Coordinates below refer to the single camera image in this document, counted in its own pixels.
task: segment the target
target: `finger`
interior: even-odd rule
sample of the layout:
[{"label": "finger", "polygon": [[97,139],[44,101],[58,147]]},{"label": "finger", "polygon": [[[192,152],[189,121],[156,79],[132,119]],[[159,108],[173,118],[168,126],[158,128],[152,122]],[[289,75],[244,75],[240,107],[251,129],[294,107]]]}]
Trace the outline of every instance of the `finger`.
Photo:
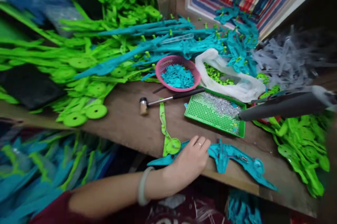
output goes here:
[{"label": "finger", "polygon": [[201,146],[201,150],[208,153],[208,149],[211,146],[211,141],[209,139],[205,140],[204,144]]},{"label": "finger", "polygon": [[201,149],[201,147],[202,147],[202,145],[204,144],[205,140],[206,140],[206,138],[203,137],[203,136],[201,136],[201,137],[197,140],[195,146],[197,146],[198,148]]},{"label": "finger", "polygon": [[197,142],[197,140],[199,139],[199,136],[194,136],[190,142],[187,144],[187,146],[191,145],[194,146],[194,144]]}]

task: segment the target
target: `red sleeve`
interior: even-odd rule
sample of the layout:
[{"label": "red sleeve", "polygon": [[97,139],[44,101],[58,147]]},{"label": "red sleeve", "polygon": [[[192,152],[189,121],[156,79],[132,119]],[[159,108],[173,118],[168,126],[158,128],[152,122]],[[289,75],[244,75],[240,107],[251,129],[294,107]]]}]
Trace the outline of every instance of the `red sleeve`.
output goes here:
[{"label": "red sleeve", "polygon": [[71,197],[69,191],[62,193],[56,200],[36,215],[29,224],[91,224],[94,221],[78,213],[69,211],[68,203]]}]

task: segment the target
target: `pink plastic basket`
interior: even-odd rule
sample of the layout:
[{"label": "pink plastic basket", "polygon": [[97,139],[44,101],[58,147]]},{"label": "pink plastic basket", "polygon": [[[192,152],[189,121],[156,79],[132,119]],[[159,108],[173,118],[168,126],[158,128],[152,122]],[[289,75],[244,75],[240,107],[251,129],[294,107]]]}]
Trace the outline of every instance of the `pink plastic basket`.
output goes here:
[{"label": "pink plastic basket", "polygon": [[[190,70],[191,73],[194,76],[194,85],[190,88],[185,88],[185,89],[179,89],[172,87],[171,85],[168,85],[167,83],[164,82],[163,78],[161,77],[162,73],[166,71],[166,68],[169,65],[173,64],[179,64],[185,67],[185,69]],[[175,91],[175,92],[185,92],[185,91],[190,91],[195,89],[201,80],[201,76],[199,71],[196,69],[196,65],[191,62],[190,60],[185,59],[184,57],[178,56],[178,55],[169,55],[164,58],[161,58],[157,64],[156,64],[156,76],[158,80],[169,90]]]}]

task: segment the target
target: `plastic bag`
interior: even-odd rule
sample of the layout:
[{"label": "plastic bag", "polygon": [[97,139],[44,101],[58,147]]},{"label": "plastic bag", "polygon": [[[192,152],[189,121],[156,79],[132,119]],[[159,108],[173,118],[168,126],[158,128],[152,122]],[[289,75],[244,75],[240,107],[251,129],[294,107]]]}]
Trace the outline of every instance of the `plastic bag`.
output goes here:
[{"label": "plastic bag", "polygon": [[[211,79],[204,63],[211,65],[226,74],[227,78],[234,79],[235,85],[221,85]],[[232,67],[227,67],[228,61],[220,57],[217,50],[210,48],[196,57],[196,68],[201,75],[200,84],[207,89],[231,96],[237,100],[248,103],[265,92],[265,85],[260,80],[243,73],[237,73]]]}]

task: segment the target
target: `pile of plastic parts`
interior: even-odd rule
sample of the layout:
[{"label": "pile of plastic parts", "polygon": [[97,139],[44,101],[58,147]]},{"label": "pile of plastic parts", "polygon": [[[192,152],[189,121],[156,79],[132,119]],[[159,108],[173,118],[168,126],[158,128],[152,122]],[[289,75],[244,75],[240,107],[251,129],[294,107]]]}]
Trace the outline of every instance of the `pile of plastic parts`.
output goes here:
[{"label": "pile of plastic parts", "polygon": [[234,85],[234,79],[226,78],[226,74],[205,63],[207,74],[215,82],[221,85]]},{"label": "pile of plastic parts", "polygon": [[165,83],[174,88],[186,89],[194,85],[194,76],[191,71],[179,64],[169,65],[161,77]]},{"label": "pile of plastic parts", "polygon": [[[181,144],[181,149],[176,154],[171,154],[163,158],[156,159],[149,162],[147,165],[170,165],[188,143],[189,141],[183,142]],[[263,177],[264,165],[261,160],[248,156],[246,153],[232,145],[222,143],[221,139],[219,140],[218,144],[211,144],[208,149],[208,153],[210,157],[214,158],[219,173],[226,172],[228,161],[229,159],[232,159],[240,164],[243,169],[247,171],[253,179],[255,179],[256,182],[264,185],[265,187],[268,187],[269,189],[277,191],[277,187]]]},{"label": "pile of plastic parts", "polygon": [[[68,92],[48,105],[59,114],[57,122],[76,127],[88,119],[102,118],[107,114],[104,99],[118,83],[159,82],[152,78],[155,63],[172,54],[191,59],[215,48],[221,56],[231,58],[228,66],[236,72],[256,76],[256,63],[247,53],[256,46],[256,30],[245,13],[238,13],[245,24],[233,20],[238,26],[234,31],[216,25],[208,28],[207,24],[205,29],[195,29],[189,19],[159,21],[162,16],[155,8],[155,0],[99,1],[103,6],[102,20],[90,19],[74,2],[83,20],[60,21],[64,30],[73,32],[72,38],[45,31],[27,14],[0,2],[1,10],[48,40],[0,39],[0,71],[31,63],[50,74]],[[50,42],[57,47],[45,45]],[[0,98],[18,103],[4,89],[0,89]]]},{"label": "pile of plastic parts", "polygon": [[226,203],[226,216],[233,224],[262,224],[258,197],[231,189]]},{"label": "pile of plastic parts", "polygon": [[[155,9],[155,0],[100,1],[103,3],[102,20],[91,20],[74,2],[84,20],[62,21],[65,30],[74,32],[74,37],[70,39],[54,31],[42,30],[26,14],[0,2],[1,10],[57,45],[57,47],[45,46],[48,41],[44,39],[26,42],[1,38],[0,71],[31,63],[41,72],[50,74],[51,79],[68,92],[66,97],[49,104],[59,113],[57,122],[63,122],[66,126],[79,126],[88,119],[105,116],[107,108],[103,105],[104,98],[116,84],[139,81],[143,78],[142,73],[154,71],[152,64],[135,68],[132,67],[134,61],[124,61],[111,73],[109,72],[109,76],[74,79],[78,73],[136,48],[134,45],[137,38],[114,36],[100,39],[95,37],[97,31],[157,21],[161,18],[159,11]],[[147,78],[145,81],[158,82],[156,78]],[[18,104],[18,101],[9,96],[3,88],[0,89],[0,98],[11,104]]]},{"label": "pile of plastic parts", "polygon": [[332,114],[304,115],[287,118],[280,123],[274,117],[269,125],[253,121],[255,125],[270,132],[278,145],[278,152],[284,156],[293,170],[300,175],[312,197],[323,196],[324,187],[319,181],[316,169],[329,172],[325,138],[332,121]]},{"label": "pile of plastic parts", "polygon": [[251,51],[257,72],[269,77],[267,87],[280,85],[281,90],[310,85],[318,76],[318,67],[337,67],[331,58],[337,51],[337,38],[323,30],[295,32],[260,43],[261,49]]},{"label": "pile of plastic parts", "polygon": [[105,173],[117,144],[84,133],[43,131],[0,152],[1,223],[27,223],[64,191]]}]

